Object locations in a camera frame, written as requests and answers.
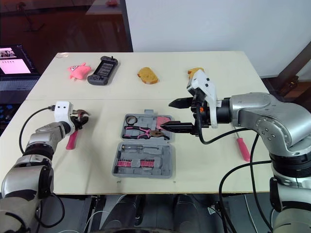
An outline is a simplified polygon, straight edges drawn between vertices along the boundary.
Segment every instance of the pink tool handle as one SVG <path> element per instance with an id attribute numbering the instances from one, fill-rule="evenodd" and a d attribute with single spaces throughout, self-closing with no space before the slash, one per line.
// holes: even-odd
<path id="1" fill-rule="evenodd" d="M 243 141 L 243 138 L 239 137 L 239 138 L 237 139 L 237 142 L 238 142 L 238 145 L 239 145 L 239 149 L 240 149 L 240 151 L 241 151 L 241 154 L 242 154 L 242 156 L 243 156 L 243 159 L 244 159 L 245 161 L 249 162 L 250 159 L 251 159 L 251 156 L 250 156 L 250 154 L 249 154 L 249 152 L 248 152 L 247 146 L 245 145 L 245 143 L 244 143 L 244 141 Z"/>
<path id="2" fill-rule="evenodd" d="M 74 149 L 74 144 L 76 142 L 76 137 L 77 137 L 78 131 L 76 130 L 72 135 L 70 135 L 66 149 L 67 150 L 73 150 Z"/>

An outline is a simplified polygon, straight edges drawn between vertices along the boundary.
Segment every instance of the white wall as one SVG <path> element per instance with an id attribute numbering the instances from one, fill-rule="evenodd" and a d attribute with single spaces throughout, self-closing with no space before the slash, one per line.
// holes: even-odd
<path id="1" fill-rule="evenodd" d="M 277 75 L 311 41 L 311 0 L 126 0 L 133 50 L 242 50 Z"/>
<path id="2" fill-rule="evenodd" d="M 298 72 L 299 81 L 311 81 L 311 60 Z"/>

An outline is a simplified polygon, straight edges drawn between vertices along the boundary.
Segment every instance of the gray plastic case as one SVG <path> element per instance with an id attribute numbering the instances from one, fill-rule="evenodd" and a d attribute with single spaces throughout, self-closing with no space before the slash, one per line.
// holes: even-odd
<path id="1" fill-rule="evenodd" d="M 117 177 L 170 178 L 173 174 L 172 146 L 169 144 L 172 138 L 172 133 L 165 130 L 161 131 L 170 139 L 164 137 L 125 139 L 122 137 L 125 133 L 135 136 L 143 133 L 138 130 L 126 130 L 124 128 L 125 126 L 128 126 L 126 123 L 126 118 L 128 116 L 135 116 L 137 118 L 137 122 L 134 126 L 146 127 L 151 130 L 155 130 L 156 128 L 157 117 L 168 117 L 172 120 L 171 116 L 154 114 L 152 109 L 145 109 L 145 114 L 126 114 L 121 131 L 121 138 L 124 141 L 118 145 L 112 167 L 112 175 Z M 123 146 L 132 148 L 123 150 Z M 131 160 L 131 167 L 117 166 L 118 160 Z M 154 167 L 140 167 L 140 160 L 154 160 Z"/>

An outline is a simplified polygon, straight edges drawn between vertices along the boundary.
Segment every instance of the screwdriver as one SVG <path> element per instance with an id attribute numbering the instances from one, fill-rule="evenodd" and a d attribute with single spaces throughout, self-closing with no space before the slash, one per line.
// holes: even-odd
<path id="1" fill-rule="evenodd" d="M 133 145 L 133 146 L 122 145 L 122 150 L 138 150 L 138 149 L 145 149 L 145 148 L 159 149 L 159 147 L 145 147 L 141 145 Z"/>
<path id="2" fill-rule="evenodd" d="M 237 134 L 237 143 L 238 143 L 238 146 L 239 146 L 239 149 L 240 149 L 240 152 L 242 154 L 242 157 L 245 161 L 249 162 L 251 160 L 251 156 L 249 154 L 249 151 L 247 149 L 247 146 L 245 145 L 244 141 L 243 141 L 243 138 L 241 138 L 238 134 L 238 132 L 236 132 Z"/>

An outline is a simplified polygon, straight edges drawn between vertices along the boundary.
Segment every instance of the robotic arm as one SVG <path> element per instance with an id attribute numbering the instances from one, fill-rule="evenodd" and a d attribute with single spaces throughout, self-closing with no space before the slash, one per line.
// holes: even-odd
<path id="1" fill-rule="evenodd" d="M 56 122 L 31 135 L 24 154 L 5 176 L 0 200 L 1 233 L 27 232 L 39 202 L 53 192 L 52 158 L 57 144 L 88 121 L 86 116 L 71 114 L 70 102 L 57 102 Z"/>
<path id="2" fill-rule="evenodd" d="M 256 131 L 272 160 L 271 205 L 281 212 L 274 232 L 311 232 L 311 114 L 294 103 L 283 103 L 267 93 L 248 93 L 217 100 L 214 84 L 198 70 L 187 90 L 193 98 L 169 104 L 189 108 L 195 124 L 170 121 L 161 127 L 200 136 L 201 128 L 232 123 Z"/>

